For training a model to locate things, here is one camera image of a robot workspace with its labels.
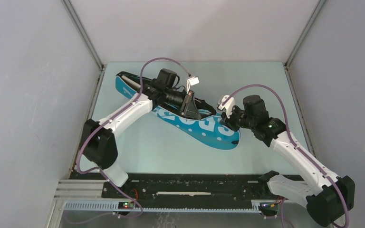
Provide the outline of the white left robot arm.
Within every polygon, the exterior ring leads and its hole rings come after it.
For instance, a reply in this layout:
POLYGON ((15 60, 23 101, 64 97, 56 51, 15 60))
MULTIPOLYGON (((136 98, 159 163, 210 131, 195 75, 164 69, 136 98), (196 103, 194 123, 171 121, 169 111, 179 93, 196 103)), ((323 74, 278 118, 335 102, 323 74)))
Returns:
POLYGON ((116 139, 132 123, 164 103, 176 106, 177 112, 184 117, 199 118, 201 115, 197 111, 191 86, 200 80, 189 74, 185 90, 178 91, 173 86, 178 75, 168 69, 161 69, 155 79, 144 79, 127 72, 121 72, 119 78, 132 87, 135 94, 109 116, 99 121, 89 119, 84 123, 76 168, 81 174, 88 173, 89 170, 80 169, 81 159, 86 158, 94 164, 95 170, 113 183, 113 192, 118 197, 125 198, 131 192, 131 184, 127 182, 128 174, 117 160, 116 139))

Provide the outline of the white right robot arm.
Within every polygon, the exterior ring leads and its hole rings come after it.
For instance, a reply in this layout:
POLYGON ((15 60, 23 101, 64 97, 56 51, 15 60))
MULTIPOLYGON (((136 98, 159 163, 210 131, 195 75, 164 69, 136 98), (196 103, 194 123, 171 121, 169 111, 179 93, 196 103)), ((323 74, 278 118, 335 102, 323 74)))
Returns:
POLYGON ((286 124, 272 118, 259 95, 243 99, 240 109, 230 95, 223 95, 217 103, 222 122, 231 130, 250 129, 267 147, 280 154, 301 176, 304 183, 290 180, 276 171, 261 177, 258 194, 265 199, 273 195, 287 198, 303 206, 320 226, 334 225, 354 206, 355 182, 340 177, 323 165, 287 130, 286 124))

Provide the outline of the aluminium frame post right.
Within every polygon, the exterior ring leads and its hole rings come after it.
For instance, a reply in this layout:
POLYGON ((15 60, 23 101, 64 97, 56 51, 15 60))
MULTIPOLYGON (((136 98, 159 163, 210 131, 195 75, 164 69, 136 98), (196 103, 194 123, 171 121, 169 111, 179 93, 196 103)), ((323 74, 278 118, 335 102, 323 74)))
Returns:
POLYGON ((314 7, 309 19, 307 20, 303 30, 300 33, 291 53, 289 54, 284 66, 286 69, 289 69, 290 65, 293 63, 297 53, 299 52, 300 48, 302 47, 304 41, 306 40, 309 32, 312 30, 317 18, 323 11, 325 5, 328 3, 328 0, 318 0, 316 6, 314 7))

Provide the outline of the aluminium frame post left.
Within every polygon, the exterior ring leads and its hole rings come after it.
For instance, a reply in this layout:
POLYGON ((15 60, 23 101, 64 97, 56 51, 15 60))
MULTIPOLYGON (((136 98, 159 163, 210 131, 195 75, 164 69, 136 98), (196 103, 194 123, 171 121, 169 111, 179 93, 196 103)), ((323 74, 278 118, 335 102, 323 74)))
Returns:
POLYGON ((80 19, 76 8, 71 0, 61 0, 65 10, 70 16, 70 19, 72 20, 78 34, 81 36, 82 41, 84 42, 86 48, 88 49, 91 57, 93 58, 95 64, 97 65, 99 70, 103 70, 104 64, 101 60, 101 58, 98 55, 98 52, 96 48, 94 47, 94 44, 88 35, 87 30, 85 29, 82 20, 80 19))

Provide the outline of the blue racket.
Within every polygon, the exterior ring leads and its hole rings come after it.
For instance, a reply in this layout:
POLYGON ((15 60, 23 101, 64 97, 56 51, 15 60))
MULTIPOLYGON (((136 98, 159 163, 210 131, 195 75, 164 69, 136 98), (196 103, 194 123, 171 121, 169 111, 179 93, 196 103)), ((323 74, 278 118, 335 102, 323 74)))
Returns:
POLYGON ((128 84, 131 88, 133 88, 135 91, 139 91, 141 86, 139 83, 135 82, 134 80, 128 78, 126 75, 122 75, 121 78, 123 81, 128 84))

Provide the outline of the blue racket bag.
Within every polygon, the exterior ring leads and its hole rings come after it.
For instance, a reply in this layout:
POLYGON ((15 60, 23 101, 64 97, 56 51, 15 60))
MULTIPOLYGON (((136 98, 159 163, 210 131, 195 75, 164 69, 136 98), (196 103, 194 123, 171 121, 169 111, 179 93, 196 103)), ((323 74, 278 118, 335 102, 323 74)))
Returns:
MULTIPOLYGON (((135 91, 121 78, 126 75, 128 78, 139 83, 139 76, 125 71, 115 76, 116 90, 128 99, 131 99, 139 91, 135 91)), ((220 123, 221 115, 216 113, 214 108, 204 100, 195 98, 195 104, 199 108, 202 119, 192 120, 180 117, 175 107, 163 104, 156 107, 152 113, 164 122, 180 129, 187 135, 199 142, 219 150, 232 150, 237 147, 240 140, 240 132, 232 131, 220 123)))

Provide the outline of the aluminium frame post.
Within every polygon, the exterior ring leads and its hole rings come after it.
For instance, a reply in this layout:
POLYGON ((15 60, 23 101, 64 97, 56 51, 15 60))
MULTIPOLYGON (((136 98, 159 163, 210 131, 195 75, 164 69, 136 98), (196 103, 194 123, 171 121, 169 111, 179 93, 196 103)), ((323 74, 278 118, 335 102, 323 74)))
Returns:
POLYGON ((300 33, 291 53, 289 54, 284 66, 286 69, 289 69, 290 65, 293 63, 297 53, 299 52, 300 48, 302 47, 304 41, 306 40, 309 32, 312 30, 317 18, 323 11, 325 5, 328 3, 328 0, 318 0, 316 6, 314 7, 309 19, 307 20, 303 30, 300 33))
POLYGON ((88 49, 91 57, 93 58, 95 64, 97 65, 99 70, 103 70, 104 64, 101 60, 101 58, 98 55, 98 52, 96 48, 94 47, 94 44, 88 35, 87 30, 85 29, 82 20, 80 19, 76 8, 71 0, 61 0, 65 10, 70 16, 70 19, 72 20, 78 34, 81 36, 82 41, 84 42, 86 48, 88 49))

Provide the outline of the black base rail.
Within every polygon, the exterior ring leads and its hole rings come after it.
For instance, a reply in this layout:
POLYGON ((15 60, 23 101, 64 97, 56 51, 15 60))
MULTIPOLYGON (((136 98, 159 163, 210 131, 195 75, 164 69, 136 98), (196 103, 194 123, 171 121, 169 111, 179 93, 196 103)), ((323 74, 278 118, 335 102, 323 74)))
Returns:
POLYGON ((101 197, 121 199, 123 193, 145 208, 251 209, 276 208, 282 202, 261 182, 259 174, 130 173, 118 192, 109 182, 101 197))

